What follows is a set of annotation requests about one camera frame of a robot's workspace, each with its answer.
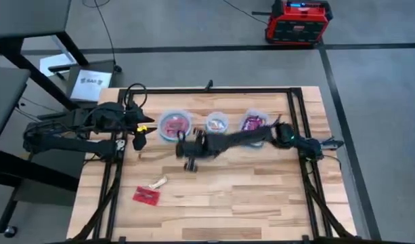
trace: black cable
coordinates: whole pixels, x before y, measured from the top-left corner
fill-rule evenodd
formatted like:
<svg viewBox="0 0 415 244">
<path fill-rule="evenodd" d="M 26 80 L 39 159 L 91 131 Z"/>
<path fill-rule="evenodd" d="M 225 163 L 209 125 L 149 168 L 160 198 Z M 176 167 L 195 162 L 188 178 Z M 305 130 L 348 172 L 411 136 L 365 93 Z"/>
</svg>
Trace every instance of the black cable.
<svg viewBox="0 0 415 244">
<path fill-rule="evenodd" d="M 20 113 L 21 115 L 24 115 L 26 118 L 28 118 L 28 119 L 30 119 L 30 120 L 32 120 L 32 121 L 34 121 L 34 122 L 40 122 L 40 121 L 39 121 L 39 120 L 37 120 L 36 118 L 34 118 L 34 117 L 30 116 L 30 115 L 25 114 L 25 113 L 24 113 L 22 110 L 20 110 L 19 108 L 15 108 L 15 110 L 16 110 L 16 112 Z"/>
<path fill-rule="evenodd" d="M 306 164 L 307 163 L 309 163 L 309 162 L 311 162 L 311 159 L 307 159 L 307 161 L 305 162 L 305 166 L 306 166 Z M 311 172 L 308 172 L 307 173 L 307 176 L 309 176 L 310 174 L 312 174 L 314 172 L 314 169 L 313 170 L 311 170 Z"/>
<path fill-rule="evenodd" d="M 129 95 L 129 91 L 131 90 L 131 88 L 136 86 L 136 85 L 139 85 L 144 90 L 144 101 L 141 103 L 141 105 L 139 105 L 139 108 L 142 108 L 142 106 L 144 106 L 144 104 L 147 102 L 147 87 L 145 85 L 141 84 L 141 83 L 134 83 L 134 84 L 130 85 L 125 91 L 125 96 L 123 97 L 123 102 L 125 103 L 126 107 L 129 103 L 129 98 L 127 97 L 127 95 Z"/>
<path fill-rule="evenodd" d="M 227 1 L 227 0 L 222 0 L 222 1 L 226 2 L 228 5 L 232 6 L 234 9 L 236 9 L 236 10 L 238 10 L 238 11 L 242 12 L 243 14 L 246 14 L 247 16 L 249 16 L 249 17 L 253 18 L 254 20 L 256 20 L 256 21 L 258 21 L 258 22 L 261 22 L 261 23 L 264 23 L 264 24 L 268 24 L 267 22 L 264 22 L 264 21 L 262 21 L 262 20 L 260 20 L 260 19 L 257 19 L 256 17 L 254 17 L 254 16 L 252 16 L 252 15 L 250 15 L 250 14 L 246 13 L 245 11 L 241 10 L 240 8 L 238 8 L 238 7 L 234 6 L 234 5 L 232 5 L 229 1 Z"/>
<path fill-rule="evenodd" d="M 94 4 L 96 5 L 96 8 L 97 8 L 97 10 L 99 12 L 99 15 L 100 15 L 100 18 L 102 19 L 102 22 L 104 23 L 104 26 L 105 26 L 105 29 L 106 29 L 106 34 L 108 35 L 108 38 L 110 40 L 111 51 L 112 51 L 112 59 L 114 60 L 114 65 L 115 65 L 116 64 L 116 60 L 115 60 L 114 44 L 112 44 L 112 39 L 111 39 L 110 32 L 108 30 L 108 27 L 106 26 L 106 23 L 105 23 L 105 20 L 104 20 L 104 16 L 102 15 L 102 12 L 100 11 L 100 8 L 99 8 L 100 6 L 97 4 L 97 0 L 94 0 Z"/>
<path fill-rule="evenodd" d="M 340 169 L 341 169 L 341 161 L 337 158 L 337 157 L 334 157 L 334 156 L 330 156 L 330 155 L 323 155 L 323 157 L 328 157 L 328 158 L 331 158 L 331 159 L 335 159 L 336 161 L 338 161 L 338 163 L 339 163 L 339 165 L 340 165 Z M 313 170 L 311 170 L 311 172 L 309 172 L 308 173 L 308 175 L 310 175 L 310 174 L 312 174 L 314 172 L 314 169 Z"/>
<path fill-rule="evenodd" d="M 113 109 L 113 108 L 102 108 L 102 107 L 96 107 L 93 110 L 90 111 L 90 113 L 88 113 L 87 115 L 85 115 L 83 122 L 81 123 L 81 125 L 85 125 L 85 123 L 87 122 L 88 118 L 90 118 L 90 116 L 97 110 L 109 110 L 109 111 L 116 111 L 116 112 L 122 112 L 122 113 L 138 113 L 138 111 L 121 111 L 118 109 Z"/>
<path fill-rule="evenodd" d="M 98 6 L 99 7 L 101 7 L 101 6 L 103 6 L 103 5 L 106 5 L 107 3 L 109 3 L 111 0 L 107 0 L 106 2 L 104 2 L 103 4 L 99 4 Z M 96 6 L 95 5 L 88 5 L 88 4 L 86 4 L 86 0 L 83 0 L 83 5 L 85 6 L 85 7 L 89 7 L 89 8 L 96 8 Z"/>
<path fill-rule="evenodd" d="M 24 113 L 24 114 L 26 114 L 26 115 L 29 115 L 29 116 L 31 116 L 31 117 L 33 117 L 33 118 L 35 118 L 36 120 L 40 121 L 40 119 L 39 119 L 39 118 L 37 118 L 37 116 L 36 116 L 36 115 L 33 115 L 33 114 L 30 114 L 30 113 L 27 113 L 27 112 L 23 111 L 23 110 L 22 110 L 22 109 L 20 109 L 20 108 L 18 108 L 18 110 L 19 110 L 19 111 L 21 111 L 22 113 Z"/>
<path fill-rule="evenodd" d="M 88 162 L 91 162 L 91 161 L 100 161 L 100 159 L 95 159 L 96 156 L 97 156 L 96 154 L 93 154 L 93 156 L 90 159 L 85 159 L 83 165 L 86 165 L 88 164 Z"/>
<path fill-rule="evenodd" d="M 331 159 L 335 159 L 340 164 L 340 169 L 341 169 L 341 161 L 337 157 L 330 156 L 330 155 L 323 155 L 323 157 L 328 157 L 328 158 L 331 158 Z"/>
<path fill-rule="evenodd" d="M 57 113 L 60 113 L 60 112 L 61 112 L 61 111 L 57 111 L 57 110 L 55 110 L 55 109 L 52 109 L 52 108 L 46 107 L 46 106 L 44 106 L 44 105 L 42 105 L 42 104 L 38 104 L 38 103 L 36 103 L 36 102 L 33 102 L 33 101 L 29 100 L 28 98 L 25 98 L 25 97 L 21 97 L 21 98 L 22 98 L 22 99 L 24 99 L 24 100 L 29 101 L 30 103 L 32 103 L 32 104 L 34 104 L 34 105 L 40 106 L 40 107 L 42 107 L 42 108 L 46 108 L 47 110 L 50 110 L 50 111 L 53 111 L 53 112 L 57 112 Z"/>
</svg>

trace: red portable generator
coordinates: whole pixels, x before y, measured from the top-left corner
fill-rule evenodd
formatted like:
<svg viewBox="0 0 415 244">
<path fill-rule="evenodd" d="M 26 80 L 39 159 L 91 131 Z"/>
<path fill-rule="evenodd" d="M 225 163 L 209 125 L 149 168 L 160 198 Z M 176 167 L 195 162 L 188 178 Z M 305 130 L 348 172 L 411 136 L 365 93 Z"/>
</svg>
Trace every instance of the red portable generator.
<svg viewBox="0 0 415 244">
<path fill-rule="evenodd" d="M 332 18 L 327 1 L 275 0 L 265 38 L 268 43 L 315 44 Z"/>
</svg>

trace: white paper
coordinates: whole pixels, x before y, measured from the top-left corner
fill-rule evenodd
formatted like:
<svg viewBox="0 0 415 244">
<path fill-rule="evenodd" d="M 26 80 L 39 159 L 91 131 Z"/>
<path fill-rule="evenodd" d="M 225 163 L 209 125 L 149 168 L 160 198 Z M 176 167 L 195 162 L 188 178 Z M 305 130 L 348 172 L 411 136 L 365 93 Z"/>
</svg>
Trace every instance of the white paper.
<svg viewBox="0 0 415 244">
<path fill-rule="evenodd" d="M 112 73 L 80 70 L 70 99 L 97 102 L 100 91 L 110 86 Z"/>
</svg>

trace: wooden table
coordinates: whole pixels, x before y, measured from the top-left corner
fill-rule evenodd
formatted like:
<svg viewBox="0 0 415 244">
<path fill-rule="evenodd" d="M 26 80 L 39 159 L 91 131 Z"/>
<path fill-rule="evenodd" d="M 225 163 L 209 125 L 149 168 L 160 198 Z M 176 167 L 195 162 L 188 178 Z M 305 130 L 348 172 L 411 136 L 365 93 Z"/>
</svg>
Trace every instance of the wooden table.
<svg viewBox="0 0 415 244">
<path fill-rule="evenodd" d="M 302 87 L 302 90 L 312 136 L 329 138 L 318 87 Z M 100 101 L 116 102 L 117 96 L 118 89 L 106 89 Z M 142 99 L 135 97 L 138 104 Z M 282 115 L 282 121 L 291 122 L 285 94 L 150 94 L 143 107 L 145 114 L 156 120 L 166 110 L 185 109 L 192 113 L 196 127 L 203 127 L 209 113 L 221 111 L 229 117 L 228 131 L 238 130 L 248 108 L 267 113 L 271 122 L 278 114 Z M 107 139 L 109 135 L 92 137 Z M 324 153 L 335 156 L 334 152 Z M 182 167 L 183 159 L 175 157 L 175 145 L 161 140 L 156 132 L 148 135 L 140 159 L 128 143 L 114 240 L 126 236 L 128 241 L 266 241 L 311 236 L 297 150 L 278 150 L 269 144 L 260 149 L 231 148 L 215 160 L 198 162 L 197 174 L 186 173 Z M 338 162 L 326 158 L 319 162 L 319 169 L 329 208 L 355 234 Z M 95 211 L 103 172 L 104 164 L 100 162 L 90 162 L 84 167 L 67 237 L 75 236 Z M 163 174 L 169 182 L 160 189 L 158 206 L 132 200 L 137 186 L 151 184 Z M 105 233 L 107 216 L 105 213 L 101 236 Z M 318 224 L 321 230 L 319 211 Z"/>
</svg>

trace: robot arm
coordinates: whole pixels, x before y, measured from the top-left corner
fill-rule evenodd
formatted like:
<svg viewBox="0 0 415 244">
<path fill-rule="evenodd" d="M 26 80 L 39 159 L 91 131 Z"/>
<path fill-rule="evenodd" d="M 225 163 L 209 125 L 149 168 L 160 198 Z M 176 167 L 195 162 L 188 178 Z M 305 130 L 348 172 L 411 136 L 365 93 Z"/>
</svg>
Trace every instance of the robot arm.
<svg viewBox="0 0 415 244">
<path fill-rule="evenodd" d="M 243 146 L 255 142 L 269 142 L 276 148 L 289 149 L 297 148 L 304 153 L 308 159 L 323 159 L 322 147 L 325 143 L 336 149 L 343 145 L 343 142 L 327 140 L 319 142 L 313 138 L 303 138 L 295 135 L 291 125 L 287 123 L 274 123 L 273 125 L 261 126 L 252 131 L 240 131 L 232 134 L 210 134 L 204 131 L 196 132 L 195 141 L 186 141 L 183 133 L 179 133 L 179 141 L 176 145 L 176 156 L 187 157 L 185 164 L 186 171 L 196 172 L 195 159 L 217 157 L 227 149 L 234 146 Z"/>
<path fill-rule="evenodd" d="M 59 121 L 44 121 L 28 124 L 24 132 L 24 148 L 28 152 L 41 153 L 50 149 L 73 150 L 95 153 L 101 160 L 113 158 L 120 140 L 86 140 L 82 135 L 110 132 L 128 132 L 135 135 L 133 147 L 141 150 L 146 144 L 146 134 L 156 128 L 138 127 L 139 123 L 151 123 L 153 119 L 145 116 L 134 102 L 123 108 L 115 102 L 100 104 L 92 110 L 79 108 L 69 112 L 72 115 L 70 125 Z M 73 133 L 71 138 L 62 134 Z"/>
</svg>

